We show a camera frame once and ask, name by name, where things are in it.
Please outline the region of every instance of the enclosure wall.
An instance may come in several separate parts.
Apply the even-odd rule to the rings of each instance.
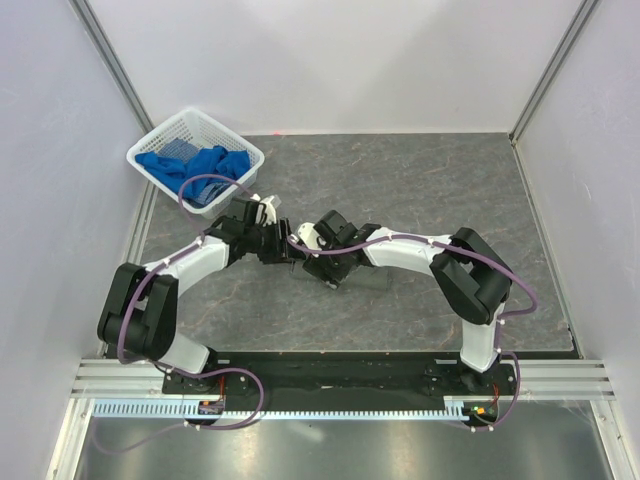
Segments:
[[[600,2],[519,148],[584,352],[640,445],[640,4]]]
[[[0,471],[44,478],[121,260],[141,135],[66,0],[0,6]]]
[[[91,0],[155,122],[506,132],[579,0]]]

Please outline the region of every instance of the blue towel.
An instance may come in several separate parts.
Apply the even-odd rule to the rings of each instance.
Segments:
[[[247,151],[229,152],[224,147],[197,147],[175,139],[155,152],[139,153],[136,162],[172,192],[178,193],[184,181],[203,173],[217,173],[237,180],[251,168]],[[183,197],[196,207],[203,207],[227,188],[218,179],[196,180],[184,190]]]

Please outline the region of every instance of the white basket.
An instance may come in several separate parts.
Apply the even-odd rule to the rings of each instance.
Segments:
[[[156,187],[169,195],[176,202],[178,196],[164,186],[157,178],[147,172],[142,165],[136,162],[136,155],[145,152],[159,152],[167,143],[179,138],[189,142],[198,148],[212,148],[216,145],[223,146],[227,150],[246,150],[249,153],[251,168],[238,179],[238,183],[247,187],[251,186],[258,177],[258,169],[264,163],[264,153],[251,145],[240,135],[232,132],[227,127],[213,118],[205,115],[195,108],[187,108],[162,122],[151,132],[147,133],[138,143],[127,152],[127,161],[141,174],[149,179]],[[188,202],[184,202],[185,208],[205,218],[214,218],[224,210],[231,199],[241,193],[235,185],[230,185],[211,203],[203,208],[194,208]]]

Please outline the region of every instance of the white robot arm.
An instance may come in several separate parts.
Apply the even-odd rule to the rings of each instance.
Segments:
[[[121,265],[98,326],[100,339],[117,344],[133,291],[148,272],[165,263],[161,275],[145,289],[146,305],[134,309],[125,332],[125,349],[192,374],[215,368],[213,349],[176,331],[178,297],[205,276],[253,253],[265,264],[304,262],[307,272],[333,288],[361,266],[397,267],[432,276],[462,319],[462,362],[479,373],[494,364],[497,317],[504,309],[511,281],[486,264],[445,248],[463,248],[508,268],[477,233],[463,228],[454,235],[426,237],[374,224],[357,229],[331,211],[315,224],[300,225],[292,236],[288,220],[276,218],[273,198],[233,199],[227,214],[203,238],[181,250],[184,255],[178,260]]]

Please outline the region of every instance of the table surface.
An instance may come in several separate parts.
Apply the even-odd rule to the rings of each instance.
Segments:
[[[252,137],[266,156],[253,190],[282,199],[295,228],[331,209],[360,226],[440,235],[475,229],[540,298],[532,315],[503,329],[514,350],[570,350],[540,237],[506,134]],[[195,238],[178,206],[160,192],[143,261]],[[286,265],[246,257],[180,299],[179,330],[217,350],[455,350],[461,323],[436,282],[392,270],[386,291],[336,291],[294,278]],[[507,309],[529,305],[517,287]]]

